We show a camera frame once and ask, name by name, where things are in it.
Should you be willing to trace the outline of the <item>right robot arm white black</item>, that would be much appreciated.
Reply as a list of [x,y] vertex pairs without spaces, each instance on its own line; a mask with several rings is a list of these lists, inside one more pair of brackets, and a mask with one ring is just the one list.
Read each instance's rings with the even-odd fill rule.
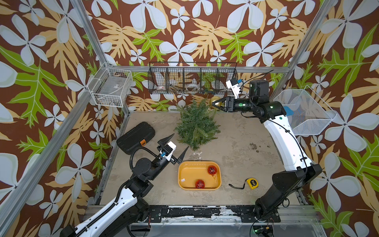
[[239,97],[241,82],[236,78],[227,81],[233,96],[214,101],[212,106],[224,112],[252,112],[253,118],[258,118],[271,135],[285,170],[272,176],[272,186],[256,200],[253,211],[256,220],[269,220],[290,194],[314,180],[322,169],[302,149],[282,104],[269,100],[268,82],[251,81],[245,99]]

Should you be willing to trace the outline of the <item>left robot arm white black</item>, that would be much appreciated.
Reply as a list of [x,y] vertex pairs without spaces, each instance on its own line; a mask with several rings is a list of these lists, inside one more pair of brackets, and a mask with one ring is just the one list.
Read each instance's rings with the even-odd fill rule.
[[174,156],[173,134],[158,141],[158,154],[146,147],[137,147],[130,155],[131,177],[121,184],[116,197],[97,213],[76,227],[67,226],[61,237],[113,237],[120,230],[148,217],[150,206],[143,200],[153,188],[153,181],[169,163],[180,164],[185,156]]

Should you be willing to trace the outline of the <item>yellow plastic tray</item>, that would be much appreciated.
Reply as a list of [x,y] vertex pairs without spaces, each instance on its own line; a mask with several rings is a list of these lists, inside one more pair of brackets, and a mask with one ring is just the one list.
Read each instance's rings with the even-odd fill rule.
[[[217,174],[208,174],[207,168],[215,166]],[[202,179],[205,182],[204,189],[197,189],[195,182]],[[212,161],[186,161],[180,164],[178,170],[178,184],[180,188],[188,191],[214,191],[221,187],[222,177],[218,164]]]

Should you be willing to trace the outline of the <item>red faceted ornament ball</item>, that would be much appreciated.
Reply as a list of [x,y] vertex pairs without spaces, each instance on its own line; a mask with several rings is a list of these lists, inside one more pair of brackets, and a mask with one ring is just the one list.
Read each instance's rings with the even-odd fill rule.
[[205,188],[205,182],[202,180],[202,179],[198,179],[196,182],[195,182],[195,187],[197,189],[204,189]]

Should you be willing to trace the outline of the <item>red ornament with gold cap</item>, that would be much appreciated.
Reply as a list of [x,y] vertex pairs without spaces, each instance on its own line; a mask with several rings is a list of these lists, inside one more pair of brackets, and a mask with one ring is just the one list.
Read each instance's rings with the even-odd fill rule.
[[214,176],[214,175],[216,175],[217,174],[217,168],[215,167],[215,166],[209,166],[208,168],[207,168],[207,172],[208,172],[208,174],[210,174],[210,175],[212,175],[212,176]]

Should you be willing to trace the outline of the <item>gold ornament ball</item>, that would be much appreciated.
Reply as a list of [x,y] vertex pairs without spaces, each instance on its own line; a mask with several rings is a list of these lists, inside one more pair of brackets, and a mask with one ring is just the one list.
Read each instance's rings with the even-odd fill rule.
[[218,107],[221,107],[222,106],[222,102],[220,102],[221,98],[219,96],[213,96],[211,99],[210,99],[210,102],[209,102],[209,105],[210,105],[210,108],[211,109],[215,109],[215,110],[218,110]]

